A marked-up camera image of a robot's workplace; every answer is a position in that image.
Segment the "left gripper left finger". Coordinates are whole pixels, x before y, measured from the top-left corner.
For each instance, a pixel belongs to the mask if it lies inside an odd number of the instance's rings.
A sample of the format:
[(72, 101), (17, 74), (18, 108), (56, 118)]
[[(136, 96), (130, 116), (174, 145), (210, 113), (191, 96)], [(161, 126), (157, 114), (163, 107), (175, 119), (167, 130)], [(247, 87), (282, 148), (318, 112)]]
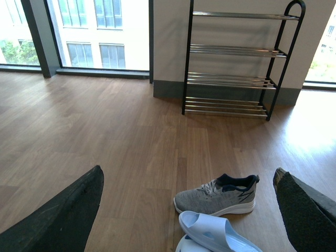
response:
[(103, 171), (96, 165), (1, 233), (1, 251), (84, 251), (103, 185)]

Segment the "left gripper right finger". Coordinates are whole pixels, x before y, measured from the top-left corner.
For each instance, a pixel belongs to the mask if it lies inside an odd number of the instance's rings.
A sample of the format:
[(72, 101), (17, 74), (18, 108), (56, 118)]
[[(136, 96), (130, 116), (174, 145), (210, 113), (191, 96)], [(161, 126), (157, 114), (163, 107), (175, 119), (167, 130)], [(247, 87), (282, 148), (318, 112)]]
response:
[(288, 239), (296, 251), (335, 251), (335, 201), (288, 171), (273, 185)]

